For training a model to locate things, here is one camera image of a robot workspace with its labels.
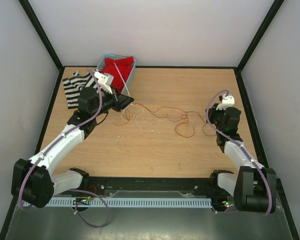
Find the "right circuit board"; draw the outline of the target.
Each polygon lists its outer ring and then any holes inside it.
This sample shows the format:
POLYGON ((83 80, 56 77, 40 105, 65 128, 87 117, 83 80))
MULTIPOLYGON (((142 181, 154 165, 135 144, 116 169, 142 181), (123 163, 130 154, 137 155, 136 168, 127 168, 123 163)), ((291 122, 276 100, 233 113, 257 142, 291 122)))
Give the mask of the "right circuit board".
POLYGON ((229 207, 234 207, 235 206, 235 203, 233 200, 224 200, 222 201, 222 205, 225 207, 225 208, 229 208, 229 207))

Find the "black white striped cloth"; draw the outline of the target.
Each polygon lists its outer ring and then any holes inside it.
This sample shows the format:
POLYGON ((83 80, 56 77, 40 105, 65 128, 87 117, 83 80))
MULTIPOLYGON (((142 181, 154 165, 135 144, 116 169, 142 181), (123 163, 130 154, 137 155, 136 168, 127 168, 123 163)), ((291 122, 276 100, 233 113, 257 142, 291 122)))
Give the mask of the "black white striped cloth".
POLYGON ((81 90, 88 87, 97 88, 96 81, 93 79, 91 74, 80 75, 79 71, 76 70, 70 77, 66 77, 62 80, 63 89, 66 97, 67 108, 77 109, 78 98, 81 90))

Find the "red cloth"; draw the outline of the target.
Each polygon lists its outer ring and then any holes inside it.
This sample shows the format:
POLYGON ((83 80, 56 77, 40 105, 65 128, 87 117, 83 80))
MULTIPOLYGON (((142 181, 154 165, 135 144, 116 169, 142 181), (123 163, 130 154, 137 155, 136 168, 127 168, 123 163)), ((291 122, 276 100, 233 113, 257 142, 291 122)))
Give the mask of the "red cloth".
POLYGON ((127 82, 128 77, 133 69, 134 57, 130 56, 118 60, 114 60, 110 57, 106 57, 104 62, 105 62, 105 66, 102 68, 101 73, 102 74, 107 73, 112 75, 114 78, 111 85, 116 87, 117 90, 121 93, 122 90, 124 89, 124 84, 117 72, 117 69, 115 68, 114 63, 116 63, 116 65, 118 66, 124 78, 124 81, 127 82))

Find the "circuit board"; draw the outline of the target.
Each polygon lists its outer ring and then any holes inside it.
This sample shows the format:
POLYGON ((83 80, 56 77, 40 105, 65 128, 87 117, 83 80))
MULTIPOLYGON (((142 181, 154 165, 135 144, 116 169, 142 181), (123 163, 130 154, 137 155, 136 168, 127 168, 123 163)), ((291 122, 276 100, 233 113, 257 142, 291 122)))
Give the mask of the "circuit board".
POLYGON ((91 197, 76 197, 73 200, 73 205, 90 205, 94 198, 91 197))
POLYGON ((229 207, 234 207, 235 206, 235 203, 233 200, 224 200, 222 201, 222 205, 225 207, 225 208, 229 208, 229 207))

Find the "left circuit board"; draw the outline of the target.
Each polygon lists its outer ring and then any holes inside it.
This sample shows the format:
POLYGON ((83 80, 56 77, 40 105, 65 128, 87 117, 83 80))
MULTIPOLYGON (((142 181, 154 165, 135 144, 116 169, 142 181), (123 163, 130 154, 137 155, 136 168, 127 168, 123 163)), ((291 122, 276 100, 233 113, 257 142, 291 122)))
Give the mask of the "left circuit board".
POLYGON ((73 200, 73 205, 90 205, 94 198, 91 197, 76 197, 73 200))

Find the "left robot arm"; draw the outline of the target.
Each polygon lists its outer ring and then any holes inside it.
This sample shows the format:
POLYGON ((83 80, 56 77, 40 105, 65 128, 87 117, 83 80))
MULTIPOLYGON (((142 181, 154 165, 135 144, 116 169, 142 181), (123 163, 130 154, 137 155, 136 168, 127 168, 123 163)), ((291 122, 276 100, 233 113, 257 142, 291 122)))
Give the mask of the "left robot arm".
POLYGON ((110 92, 100 92, 85 87, 78 97, 78 109, 67 121, 62 132, 43 150, 30 159, 19 159, 13 167, 11 193, 17 197, 20 209, 30 206, 43 208, 55 195, 74 189, 79 194, 90 188, 89 174, 78 168, 70 168, 60 174, 55 169, 67 154, 82 143, 99 125, 96 118, 109 110, 121 112, 134 98, 123 95, 115 87, 110 92))

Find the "black aluminium frame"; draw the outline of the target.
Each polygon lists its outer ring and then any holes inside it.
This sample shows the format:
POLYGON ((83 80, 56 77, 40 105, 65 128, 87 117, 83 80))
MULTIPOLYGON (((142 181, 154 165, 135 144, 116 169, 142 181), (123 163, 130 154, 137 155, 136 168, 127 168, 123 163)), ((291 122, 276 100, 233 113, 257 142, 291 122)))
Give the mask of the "black aluminium frame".
MULTIPOLYGON (((48 127, 48 123, 51 117, 51 113, 53 110, 53 106, 55 104, 55 100, 57 97, 58 90, 57 88, 61 84, 61 77, 62 74, 65 71, 65 66, 62 65, 59 57, 57 56, 57 53, 55 49, 53 48, 44 28, 42 27, 34 9, 32 8, 31 4, 27 0, 21 0, 20 2, 21 7, 23 8, 25 14, 27 15, 28 19, 30 20, 32 26, 34 27, 36 33, 40 37, 40 40, 42 41, 43 45, 47 49, 50 57, 52 58, 54 64, 56 65, 59 75, 57 77, 52 97, 49 102, 49 106, 44 118, 43 126, 40 132, 40 136, 36 145, 36 151, 39 150, 39 148, 42 146, 44 136, 46 134, 46 130, 48 127)), ((252 142, 254 145, 254 149, 256 150, 257 159, 260 160, 263 164, 268 165, 268 160, 266 157, 266 153, 264 150, 264 146, 261 141, 260 133, 257 127, 257 122, 255 119, 255 116, 253 114, 253 109, 248 97, 247 89, 244 84, 244 80, 242 78, 242 70, 248 63, 248 60, 252 56, 253 52, 255 51, 256 47, 258 46, 259 42, 261 41, 262 37, 266 33, 268 27, 270 26, 271 22, 275 18, 276 14, 280 10, 282 4, 284 3, 284 0, 274 0, 271 7, 269 8, 266 16, 264 17, 262 23, 260 24, 256 34, 254 35, 251 43, 249 44, 247 50, 245 51, 240 63, 238 66, 233 66, 232 70, 234 71, 235 79, 237 81, 238 89, 240 92, 241 99, 243 101, 243 108, 245 115, 247 117, 247 123, 249 126, 249 131, 252 136, 252 142)), ((164 178, 158 178, 158 177, 106 177, 105 180, 118 183, 120 186, 123 186, 124 183, 127 183, 129 187, 133 187, 133 189, 136 189, 137 187, 140 187, 141 190, 159 190, 162 188, 164 178)), ((289 227, 288 233, 290 234, 291 238, 293 240, 298 240, 299 234, 296 228, 296 225, 293 220, 293 216, 288 204, 288 200, 285 195, 285 191, 282 185, 281 180, 278 178, 276 180, 276 190, 279 194, 280 202, 282 203, 285 219, 287 221, 287 225, 289 227)))

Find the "blue plastic basket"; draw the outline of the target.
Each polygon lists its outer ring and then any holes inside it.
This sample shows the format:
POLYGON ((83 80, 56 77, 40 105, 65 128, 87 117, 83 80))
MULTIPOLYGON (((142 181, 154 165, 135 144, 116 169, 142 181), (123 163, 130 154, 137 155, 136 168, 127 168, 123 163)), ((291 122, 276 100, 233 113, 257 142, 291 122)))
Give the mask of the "blue plastic basket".
POLYGON ((103 74, 112 75, 111 85, 116 87, 122 94, 128 95, 126 87, 129 87, 136 70, 136 60, 133 56, 106 53, 96 68, 103 74))

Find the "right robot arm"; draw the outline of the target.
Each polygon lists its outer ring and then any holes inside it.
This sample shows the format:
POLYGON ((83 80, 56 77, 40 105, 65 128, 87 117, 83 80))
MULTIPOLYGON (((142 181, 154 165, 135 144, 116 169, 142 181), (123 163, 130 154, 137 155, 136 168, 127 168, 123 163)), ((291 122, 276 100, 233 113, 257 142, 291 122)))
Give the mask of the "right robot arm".
POLYGON ((218 103, 207 109, 207 123, 216 132, 216 144, 238 169, 220 171, 209 181, 208 188, 219 195, 224 190, 233 197, 238 211, 269 215, 275 212, 276 172, 259 163, 247 150, 237 133, 241 111, 233 106, 222 109, 218 103))

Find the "white zip tie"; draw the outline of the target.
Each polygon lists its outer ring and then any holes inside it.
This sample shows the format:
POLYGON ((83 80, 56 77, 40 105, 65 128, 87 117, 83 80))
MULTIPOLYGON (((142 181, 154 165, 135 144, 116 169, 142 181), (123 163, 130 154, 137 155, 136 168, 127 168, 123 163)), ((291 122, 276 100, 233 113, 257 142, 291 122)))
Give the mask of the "white zip tie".
POLYGON ((129 91, 128 87, 127 87, 127 84, 126 84, 126 82, 125 82, 125 80, 124 80, 124 78, 123 78, 123 76, 122 76, 122 74, 121 74, 121 72, 120 72, 120 70, 119 70, 117 64, 114 63, 114 66, 115 66, 115 68, 116 68, 116 70, 117 70, 117 72, 118 72, 118 74, 119 74, 119 76, 120 76, 120 78, 121 78, 121 80, 122 80, 122 82, 123 82, 123 84, 124 84, 124 88, 125 88, 125 90, 126 90, 126 93, 128 94, 129 97, 131 97, 130 91, 129 91))

